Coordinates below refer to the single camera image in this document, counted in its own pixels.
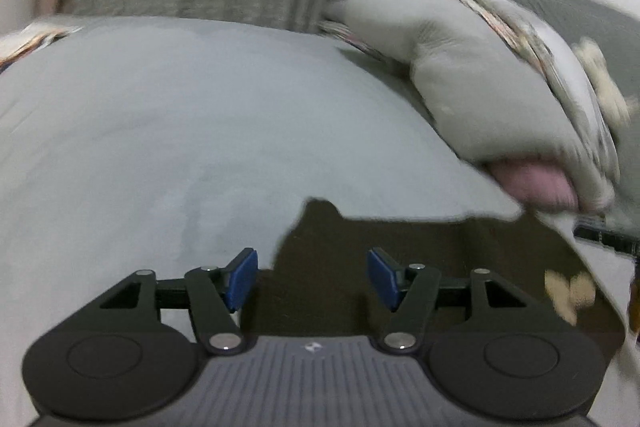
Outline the person's right hand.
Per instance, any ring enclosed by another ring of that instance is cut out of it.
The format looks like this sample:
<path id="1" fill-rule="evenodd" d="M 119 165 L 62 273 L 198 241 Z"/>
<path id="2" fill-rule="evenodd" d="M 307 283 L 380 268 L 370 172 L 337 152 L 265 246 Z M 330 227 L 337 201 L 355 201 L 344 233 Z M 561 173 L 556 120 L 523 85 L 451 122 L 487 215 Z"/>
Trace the person's right hand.
<path id="1" fill-rule="evenodd" d="M 635 279 L 629 287 L 629 303 L 627 307 L 628 327 L 634 337 L 640 333 L 640 280 Z"/>

